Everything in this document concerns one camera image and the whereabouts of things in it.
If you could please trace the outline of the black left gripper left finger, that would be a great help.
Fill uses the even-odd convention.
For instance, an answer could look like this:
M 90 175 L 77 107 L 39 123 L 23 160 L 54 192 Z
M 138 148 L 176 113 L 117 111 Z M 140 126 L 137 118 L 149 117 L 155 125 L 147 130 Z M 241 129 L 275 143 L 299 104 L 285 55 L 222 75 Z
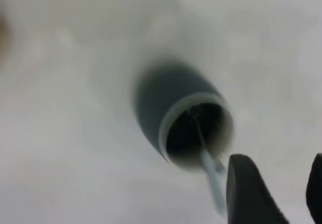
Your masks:
M 226 205 L 230 224 L 289 223 L 272 198 L 256 164 L 246 155 L 229 157 Z

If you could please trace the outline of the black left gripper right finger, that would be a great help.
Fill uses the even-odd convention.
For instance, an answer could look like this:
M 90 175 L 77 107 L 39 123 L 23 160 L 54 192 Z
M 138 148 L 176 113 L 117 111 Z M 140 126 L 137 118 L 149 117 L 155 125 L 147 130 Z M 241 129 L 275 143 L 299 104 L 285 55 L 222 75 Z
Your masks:
M 316 224 L 322 222 L 322 160 L 321 153 L 317 154 L 311 166 L 306 188 L 306 205 Z

